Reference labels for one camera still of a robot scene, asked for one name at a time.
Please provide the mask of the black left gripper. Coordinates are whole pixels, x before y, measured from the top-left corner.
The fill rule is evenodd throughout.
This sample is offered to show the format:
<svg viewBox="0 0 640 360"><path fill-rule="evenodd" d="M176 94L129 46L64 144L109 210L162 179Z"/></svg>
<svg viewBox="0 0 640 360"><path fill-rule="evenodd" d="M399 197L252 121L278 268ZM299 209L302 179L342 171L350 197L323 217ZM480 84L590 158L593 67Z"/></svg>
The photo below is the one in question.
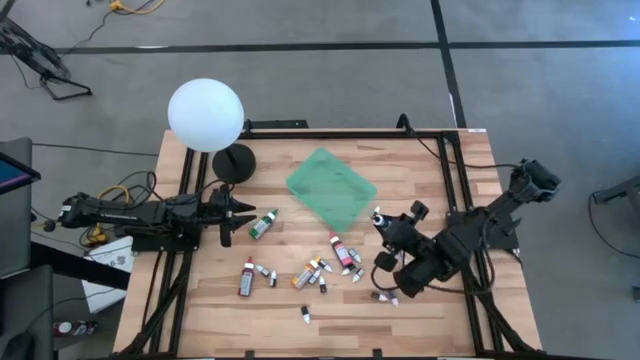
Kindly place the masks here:
<svg viewBox="0 0 640 360"><path fill-rule="evenodd" d="M220 188L212 191L208 202L204 205L204 220L202 225L205 227L218 225L221 245L224 248L229 248L231 246L232 230L236 231L256 219L255 215L232 216L232 213L250 212L255 209L256 207L254 205L231 198L230 186L223 184Z"/></svg>

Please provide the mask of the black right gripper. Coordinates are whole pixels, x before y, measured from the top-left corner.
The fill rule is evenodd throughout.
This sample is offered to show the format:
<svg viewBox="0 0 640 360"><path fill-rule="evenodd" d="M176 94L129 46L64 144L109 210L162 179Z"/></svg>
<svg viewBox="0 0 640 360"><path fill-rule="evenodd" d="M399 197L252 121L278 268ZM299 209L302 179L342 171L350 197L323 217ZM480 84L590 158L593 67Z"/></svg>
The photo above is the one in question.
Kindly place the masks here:
<svg viewBox="0 0 640 360"><path fill-rule="evenodd" d="M382 238L381 251L375 258L374 264L386 272L391 272L396 266L396 256L400 252L414 254L419 243L425 236L416 228L416 224L422 221L428 214L428 207L422 202L414 202L410 213L402 213L399 216L383 215L382 227L375 226Z"/></svg>

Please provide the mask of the green cap food coloring bottle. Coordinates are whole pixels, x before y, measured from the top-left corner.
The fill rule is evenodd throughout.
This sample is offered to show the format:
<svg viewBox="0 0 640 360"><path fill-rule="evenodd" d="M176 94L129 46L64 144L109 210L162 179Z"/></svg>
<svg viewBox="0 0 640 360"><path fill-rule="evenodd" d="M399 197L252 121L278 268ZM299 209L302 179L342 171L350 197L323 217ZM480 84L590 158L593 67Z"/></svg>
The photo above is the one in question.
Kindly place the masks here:
<svg viewBox="0 0 640 360"><path fill-rule="evenodd" d="M277 215L277 209L273 209L272 211L268 212L251 227L251 229L249 230L249 235L254 240L258 240L274 224Z"/></svg>

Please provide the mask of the pink cap food coloring bottle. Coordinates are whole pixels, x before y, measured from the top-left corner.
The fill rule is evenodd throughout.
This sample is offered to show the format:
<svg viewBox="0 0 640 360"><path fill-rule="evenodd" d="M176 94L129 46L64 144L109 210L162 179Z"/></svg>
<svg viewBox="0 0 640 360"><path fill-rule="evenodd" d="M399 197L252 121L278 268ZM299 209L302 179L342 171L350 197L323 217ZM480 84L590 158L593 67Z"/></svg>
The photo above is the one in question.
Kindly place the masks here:
<svg viewBox="0 0 640 360"><path fill-rule="evenodd" d="M341 265L345 269L352 269L354 267L353 258L336 233L329 234L329 242Z"/></svg>

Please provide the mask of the red cap food coloring bottle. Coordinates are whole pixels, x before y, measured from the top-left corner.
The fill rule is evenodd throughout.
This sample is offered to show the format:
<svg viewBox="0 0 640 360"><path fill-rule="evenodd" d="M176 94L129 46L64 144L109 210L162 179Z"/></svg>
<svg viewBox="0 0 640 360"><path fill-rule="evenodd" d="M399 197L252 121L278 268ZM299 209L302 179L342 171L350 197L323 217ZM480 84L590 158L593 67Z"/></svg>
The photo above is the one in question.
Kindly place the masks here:
<svg viewBox="0 0 640 360"><path fill-rule="evenodd" d="M255 269L255 265L253 262L253 258L249 256L241 272L240 285L238 289L239 296L241 297L250 296L254 275L255 275L254 269Z"/></svg>

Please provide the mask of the orange yellow cap coloring bottle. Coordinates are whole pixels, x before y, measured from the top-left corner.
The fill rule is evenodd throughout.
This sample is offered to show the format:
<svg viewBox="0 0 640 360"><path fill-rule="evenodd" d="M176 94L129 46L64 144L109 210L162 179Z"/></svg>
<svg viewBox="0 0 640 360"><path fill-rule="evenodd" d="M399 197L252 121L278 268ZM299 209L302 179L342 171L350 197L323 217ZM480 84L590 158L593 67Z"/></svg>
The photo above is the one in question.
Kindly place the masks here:
<svg viewBox="0 0 640 360"><path fill-rule="evenodd" d="M309 278L313 275L313 273L317 269L319 269L319 265L317 261L314 259L309 260L307 264L304 266L302 272L294 276L293 279L291 280L292 286L295 287L296 289L301 289L302 287L304 287L306 284L308 284L307 282Z"/></svg>

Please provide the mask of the green translucent plastic tray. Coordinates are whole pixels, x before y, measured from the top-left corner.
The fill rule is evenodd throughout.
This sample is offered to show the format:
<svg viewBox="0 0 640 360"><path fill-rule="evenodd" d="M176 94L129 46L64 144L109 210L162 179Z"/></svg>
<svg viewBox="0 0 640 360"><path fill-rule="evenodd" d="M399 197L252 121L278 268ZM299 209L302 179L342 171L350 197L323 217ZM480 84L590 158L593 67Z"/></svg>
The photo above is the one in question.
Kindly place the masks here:
<svg viewBox="0 0 640 360"><path fill-rule="evenodd" d="M289 191L336 232L345 232L377 195L373 183L326 148L316 149L287 179Z"/></svg>

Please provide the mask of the white globe table lamp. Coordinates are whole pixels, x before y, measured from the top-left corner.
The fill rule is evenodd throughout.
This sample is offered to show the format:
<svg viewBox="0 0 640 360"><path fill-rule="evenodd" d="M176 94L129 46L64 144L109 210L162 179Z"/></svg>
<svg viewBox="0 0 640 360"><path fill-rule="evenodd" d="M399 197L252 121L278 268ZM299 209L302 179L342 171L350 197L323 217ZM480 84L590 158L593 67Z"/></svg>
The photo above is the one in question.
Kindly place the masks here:
<svg viewBox="0 0 640 360"><path fill-rule="evenodd" d="M249 180L256 157L238 139L244 130L244 107L236 92L210 79L190 80L172 94L167 108L169 127L188 148L213 155L217 178L232 184Z"/></svg>

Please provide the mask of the white cardboard box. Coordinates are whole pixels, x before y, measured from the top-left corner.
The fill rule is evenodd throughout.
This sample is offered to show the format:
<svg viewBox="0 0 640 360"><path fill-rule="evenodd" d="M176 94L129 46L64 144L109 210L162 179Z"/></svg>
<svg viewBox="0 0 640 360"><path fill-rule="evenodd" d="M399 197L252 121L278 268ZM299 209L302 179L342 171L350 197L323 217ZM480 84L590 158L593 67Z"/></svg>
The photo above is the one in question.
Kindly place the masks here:
<svg viewBox="0 0 640 360"><path fill-rule="evenodd" d="M126 236L107 245L91 250L86 260L97 261L103 265L130 273L133 268L134 256L131 250L133 238ZM97 314L104 309L123 300L127 290L116 289L96 283L82 281L87 306L91 314Z"/></svg>

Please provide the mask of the red white can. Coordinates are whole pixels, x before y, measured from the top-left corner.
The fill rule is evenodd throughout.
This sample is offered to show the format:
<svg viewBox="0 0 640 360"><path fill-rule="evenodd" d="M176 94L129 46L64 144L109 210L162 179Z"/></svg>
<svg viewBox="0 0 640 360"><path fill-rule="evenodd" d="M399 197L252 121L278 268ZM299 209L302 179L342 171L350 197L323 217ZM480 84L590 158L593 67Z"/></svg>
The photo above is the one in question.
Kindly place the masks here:
<svg viewBox="0 0 640 360"><path fill-rule="evenodd" d="M62 321L53 323L54 337L77 337L92 335L98 329L97 321Z"/></svg>

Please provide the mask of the dark grey desk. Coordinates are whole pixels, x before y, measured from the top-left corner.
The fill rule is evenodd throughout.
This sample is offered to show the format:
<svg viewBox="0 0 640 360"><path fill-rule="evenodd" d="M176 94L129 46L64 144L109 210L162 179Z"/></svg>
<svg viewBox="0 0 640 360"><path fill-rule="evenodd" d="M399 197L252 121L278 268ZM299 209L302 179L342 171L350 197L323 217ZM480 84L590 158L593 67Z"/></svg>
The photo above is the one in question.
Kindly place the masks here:
<svg viewBox="0 0 640 360"><path fill-rule="evenodd" d="M30 138L0 142L0 152L34 169ZM31 218L31 185L0 195L0 278L29 267Z"/></svg>

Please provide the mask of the black computer monitor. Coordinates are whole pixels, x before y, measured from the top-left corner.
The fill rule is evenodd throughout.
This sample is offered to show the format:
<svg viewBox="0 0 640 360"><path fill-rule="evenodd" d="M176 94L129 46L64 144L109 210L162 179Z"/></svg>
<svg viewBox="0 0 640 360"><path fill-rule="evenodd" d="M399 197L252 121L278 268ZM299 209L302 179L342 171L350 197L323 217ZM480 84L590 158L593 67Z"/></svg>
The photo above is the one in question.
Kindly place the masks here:
<svg viewBox="0 0 640 360"><path fill-rule="evenodd" d="M0 195L31 185L40 179L39 172L0 152Z"/></svg>

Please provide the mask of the black computer mouse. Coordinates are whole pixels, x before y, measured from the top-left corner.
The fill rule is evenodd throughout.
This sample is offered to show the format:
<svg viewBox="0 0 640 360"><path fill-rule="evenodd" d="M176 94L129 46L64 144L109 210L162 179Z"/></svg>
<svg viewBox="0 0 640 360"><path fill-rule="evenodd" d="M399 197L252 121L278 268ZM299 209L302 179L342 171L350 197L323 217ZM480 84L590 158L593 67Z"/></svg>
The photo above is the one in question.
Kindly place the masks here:
<svg viewBox="0 0 640 360"><path fill-rule="evenodd" d="M0 360L33 360L35 340L29 332L13 336L7 343Z"/></svg>

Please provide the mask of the black folded stand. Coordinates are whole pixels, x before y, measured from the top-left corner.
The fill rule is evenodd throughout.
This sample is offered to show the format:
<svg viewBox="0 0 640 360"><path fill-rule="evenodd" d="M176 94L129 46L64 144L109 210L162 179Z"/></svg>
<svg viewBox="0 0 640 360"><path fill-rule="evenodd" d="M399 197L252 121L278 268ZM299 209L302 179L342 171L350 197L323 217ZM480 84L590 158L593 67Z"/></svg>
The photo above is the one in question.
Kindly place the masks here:
<svg viewBox="0 0 640 360"><path fill-rule="evenodd" d="M35 39L8 17L0 21L0 48L38 73L40 86L55 101L70 100L93 94L89 87L71 80L70 71L51 47ZM83 89L83 92L57 96L49 87L50 83L71 85Z"/></svg>

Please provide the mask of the black aluminium table frame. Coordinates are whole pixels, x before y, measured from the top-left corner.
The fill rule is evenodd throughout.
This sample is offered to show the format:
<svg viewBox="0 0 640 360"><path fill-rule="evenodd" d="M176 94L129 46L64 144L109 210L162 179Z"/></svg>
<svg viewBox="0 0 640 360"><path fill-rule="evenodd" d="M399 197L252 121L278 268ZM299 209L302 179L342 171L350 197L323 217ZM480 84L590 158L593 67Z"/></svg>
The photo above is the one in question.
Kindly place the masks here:
<svg viewBox="0 0 640 360"><path fill-rule="evenodd" d="M207 230L193 255L181 315L168 313L151 342L152 350L181 357L464 356L506 349L495 323L474 299L455 293L458 275L399 307L371 297L392 277L375 270L381 240L367 215L341 236L358 250L365 274L357 283L330 273L327 293L318 286L295 289L292 277L305 264L335 261L329 227L287 189L286 179L316 149L326 148L377 188L376 204L388 214L407 211L416 200L429 207L420 229L432 235L446 216L482 206L502 191L487 134L482 130L423 130L408 137L400 129L256 130L244 139L254 151L253 177L235 196L259 213L278 209L273 228L260 240L246 230L223 248L216 229ZM254 269L249 297L238 295L248 257L277 273L277 286ZM300 308L307 306L307 325Z"/></svg>

